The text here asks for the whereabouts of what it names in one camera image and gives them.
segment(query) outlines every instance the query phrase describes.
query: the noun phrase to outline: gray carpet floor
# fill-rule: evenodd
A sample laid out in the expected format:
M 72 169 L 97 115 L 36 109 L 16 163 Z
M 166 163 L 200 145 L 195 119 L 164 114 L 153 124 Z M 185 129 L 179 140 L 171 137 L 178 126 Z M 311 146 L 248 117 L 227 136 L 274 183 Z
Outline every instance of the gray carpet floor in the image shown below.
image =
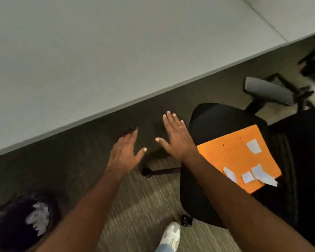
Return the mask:
M 147 153 L 155 152 L 159 149 L 155 137 L 167 137 L 162 124 L 166 110 L 177 113 L 187 124 L 193 109 L 203 102 L 244 109 L 251 102 L 242 91 L 245 76 L 264 78 L 280 72 L 297 86 L 308 85 L 311 82 L 299 75 L 296 63 L 314 47 L 312 36 L 2 155 L 0 204 L 16 193 L 46 188 L 65 195 L 63 207 L 68 209 L 103 173 L 115 139 L 125 128 L 139 128 L 136 150 L 145 146 Z M 268 104 L 258 115 L 271 124 L 295 110 Z M 147 154 L 144 161 L 154 170 L 179 166 L 175 159 L 164 156 L 163 152 Z M 183 213 L 179 174 L 147 179 L 137 168 L 121 184 L 97 251 L 154 251 L 165 227 Z M 193 227 L 182 227 L 178 251 L 239 248 L 228 230 L 195 220 Z

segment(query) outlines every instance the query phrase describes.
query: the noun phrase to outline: office chair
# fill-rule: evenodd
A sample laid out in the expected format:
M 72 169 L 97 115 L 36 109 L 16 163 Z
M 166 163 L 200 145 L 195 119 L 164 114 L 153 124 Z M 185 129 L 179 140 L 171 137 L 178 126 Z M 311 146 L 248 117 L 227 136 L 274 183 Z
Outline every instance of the office chair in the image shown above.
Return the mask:
M 269 81 L 283 81 L 285 87 Z M 315 245 L 315 107 L 308 100 L 313 93 L 308 88 L 289 88 L 291 84 L 275 74 L 266 80 L 247 77 L 244 92 L 253 96 L 245 109 L 218 103 L 203 103 L 192 113 L 189 133 L 196 145 L 256 124 L 279 168 L 278 187 L 265 185 L 252 196 L 285 220 L 309 242 Z M 266 102 L 292 106 L 297 104 L 298 113 L 273 125 L 254 114 Z M 182 216 L 184 226 L 191 226 L 193 218 L 225 228 L 201 187 L 182 164 L 180 168 L 152 171 L 143 175 L 180 172 L 180 200 L 189 216 Z

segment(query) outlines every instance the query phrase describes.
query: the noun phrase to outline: shoe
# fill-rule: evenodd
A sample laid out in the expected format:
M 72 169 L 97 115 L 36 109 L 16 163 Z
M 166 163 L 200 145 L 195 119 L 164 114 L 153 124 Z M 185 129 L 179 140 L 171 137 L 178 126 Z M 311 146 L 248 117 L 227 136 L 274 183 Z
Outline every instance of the shoe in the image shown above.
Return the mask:
M 176 222 L 172 222 L 168 227 L 165 229 L 162 239 L 160 241 L 161 244 L 167 244 L 172 247 L 174 252 L 177 250 L 177 247 L 180 243 L 180 232 L 181 227 Z

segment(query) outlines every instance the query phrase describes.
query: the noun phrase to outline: orange paper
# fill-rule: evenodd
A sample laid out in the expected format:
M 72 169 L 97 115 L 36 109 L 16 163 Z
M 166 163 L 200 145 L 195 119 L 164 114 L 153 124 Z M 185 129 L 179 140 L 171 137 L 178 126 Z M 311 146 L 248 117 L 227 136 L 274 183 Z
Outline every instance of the orange paper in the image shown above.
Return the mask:
M 261 148 L 261 152 L 257 154 L 253 154 L 246 145 L 254 139 Z M 220 172 L 224 173 L 224 166 L 234 172 L 238 180 L 237 184 L 249 194 L 264 186 L 264 183 L 256 179 L 245 184 L 242 174 L 248 171 L 252 173 L 251 168 L 258 164 L 261 164 L 264 172 L 274 178 L 281 176 L 281 170 L 271 156 L 257 125 L 208 141 L 198 145 L 197 148 L 200 154 Z

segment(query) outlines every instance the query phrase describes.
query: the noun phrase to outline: sneaker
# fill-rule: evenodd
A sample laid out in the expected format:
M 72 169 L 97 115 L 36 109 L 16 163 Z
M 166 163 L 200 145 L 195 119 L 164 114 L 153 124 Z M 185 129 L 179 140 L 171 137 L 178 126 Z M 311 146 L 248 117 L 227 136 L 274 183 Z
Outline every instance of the sneaker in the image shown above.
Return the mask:
M 161 244 L 167 244 L 172 247 L 174 252 L 177 250 L 177 247 L 180 243 L 180 232 L 181 227 L 176 222 L 172 222 L 168 227 L 165 229 L 162 239 L 160 241 Z

